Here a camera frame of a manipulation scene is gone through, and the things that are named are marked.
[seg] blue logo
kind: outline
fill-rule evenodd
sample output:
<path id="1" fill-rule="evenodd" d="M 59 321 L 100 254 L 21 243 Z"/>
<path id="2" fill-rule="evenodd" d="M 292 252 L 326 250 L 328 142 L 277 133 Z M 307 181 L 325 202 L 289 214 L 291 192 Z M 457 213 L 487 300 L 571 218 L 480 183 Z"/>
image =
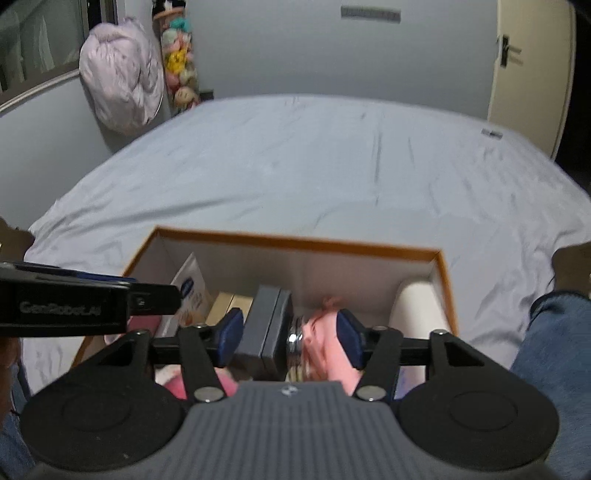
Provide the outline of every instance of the blue logo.
<path id="1" fill-rule="evenodd" d="M 187 295 L 189 295 L 191 293 L 191 290 L 193 289 L 193 285 L 195 285 L 195 282 L 193 281 L 193 279 L 191 277 L 189 277 L 187 280 L 185 280 L 183 282 L 183 284 L 181 285 L 182 298 L 187 297 Z"/>

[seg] plush toy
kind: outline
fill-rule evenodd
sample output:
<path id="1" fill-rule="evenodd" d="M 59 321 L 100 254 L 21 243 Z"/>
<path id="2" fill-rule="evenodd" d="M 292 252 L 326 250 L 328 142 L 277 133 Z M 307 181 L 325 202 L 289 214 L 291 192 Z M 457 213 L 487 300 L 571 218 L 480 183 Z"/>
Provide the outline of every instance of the plush toy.
<path id="1" fill-rule="evenodd" d="M 200 103 L 191 26 L 184 16 L 184 0 L 153 1 L 152 17 L 160 30 L 169 99 L 179 113 Z"/>
<path id="2" fill-rule="evenodd" d="M 181 86 L 180 79 L 174 73 L 166 72 L 166 86 L 168 87 L 168 91 L 170 93 L 174 93 Z"/>
<path id="3" fill-rule="evenodd" d="M 174 104 L 187 110 L 199 104 L 199 96 L 189 87 L 181 87 L 174 94 Z"/>
<path id="4" fill-rule="evenodd" d="M 183 30 L 187 33 L 191 31 L 191 24 L 189 23 L 189 19 L 184 17 L 177 17 L 174 20 L 171 20 L 168 23 L 168 26 L 170 28 L 178 28 L 179 30 Z"/>
<path id="5" fill-rule="evenodd" d="M 174 51 L 179 51 L 181 49 L 181 42 L 178 41 L 178 39 L 171 43 L 170 45 L 166 46 L 166 47 L 162 47 L 162 53 L 164 54 L 164 56 L 174 52 Z"/>
<path id="6" fill-rule="evenodd" d="M 178 40 L 178 30 L 175 30 L 174 28 L 169 28 L 167 30 L 164 30 L 162 32 L 162 35 L 160 37 L 160 43 L 162 44 L 162 47 L 168 47 L 170 45 L 172 45 L 174 42 L 176 42 Z"/>
<path id="7" fill-rule="evenodd" d="M 178 75 L 185 69 L 187 50 L 174 51 L 166 61 L 166 71 Z"/>
<path id="8" fill-rule="evenodd" d="M 197 70 L 195 68 L 186 68 L 178 74 L 178 80 L 181 85 L 189 85 L 193 88 L 197 86 Z"/>
<path id="9" fill-rule="evenodd" d="M 191 50 L 191 38 L 192 35 L 190 33 L 181 33 L 180 35 L 180 42 L 181 42 L 181 46 L 183 48 L 186 48 L 187 50 Z"/>

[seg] door handle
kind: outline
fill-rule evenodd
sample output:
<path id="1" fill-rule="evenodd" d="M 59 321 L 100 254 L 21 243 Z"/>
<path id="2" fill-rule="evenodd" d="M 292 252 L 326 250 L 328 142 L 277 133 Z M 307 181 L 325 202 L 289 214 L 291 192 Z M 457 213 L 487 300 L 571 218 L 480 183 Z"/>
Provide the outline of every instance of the door handle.
<path id="1" fill-rule="evenodd" d="M 513 45 L 510 45 L 509 37 L 507 35 L 503 35 L 501 44 L 501 67 L 503 67 L 504 69 L 507 68 L 509 52 L 519 55 L 521 53 L 521 49 L 518 47 L 514 47 Z"/>

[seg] door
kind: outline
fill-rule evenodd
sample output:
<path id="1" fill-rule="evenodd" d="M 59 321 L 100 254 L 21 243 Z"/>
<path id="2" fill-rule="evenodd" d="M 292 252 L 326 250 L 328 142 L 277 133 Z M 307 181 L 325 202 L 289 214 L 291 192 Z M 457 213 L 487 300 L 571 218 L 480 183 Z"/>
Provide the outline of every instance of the door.
<path id="1" fill-rule="evenodd" d="M 488 119 L 554 157 L 569 106 L 575 17 L 566 0 L 499 0 Z"/>

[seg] yellow plush toy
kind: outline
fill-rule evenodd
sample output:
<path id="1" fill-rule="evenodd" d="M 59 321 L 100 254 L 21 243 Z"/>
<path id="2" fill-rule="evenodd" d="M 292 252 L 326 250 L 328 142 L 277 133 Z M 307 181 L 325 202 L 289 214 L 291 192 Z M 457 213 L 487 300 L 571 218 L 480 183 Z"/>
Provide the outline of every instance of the yellow plush toy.
<path id="1" fill-rule="evenodd" d="M 187 49 L 182 48 L 179 51 L 174 51 L 168 56 L 168 60 L 166 62 L 166 69 L 170 73 L 174 73 L 178 75 L 184 70 L 185 62 L 187 57 Z"/>

